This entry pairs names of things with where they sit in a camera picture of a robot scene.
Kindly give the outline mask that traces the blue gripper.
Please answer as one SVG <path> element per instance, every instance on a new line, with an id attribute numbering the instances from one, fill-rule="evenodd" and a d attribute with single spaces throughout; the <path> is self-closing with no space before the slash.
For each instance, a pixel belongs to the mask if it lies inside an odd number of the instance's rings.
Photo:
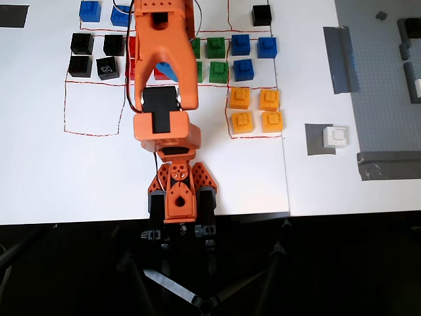
<path id="1" fill-rule="evenodd" d="M 178 77 L 168 63 L 158 63 L 157 70 L 174 82 L 178 82 Z"/>

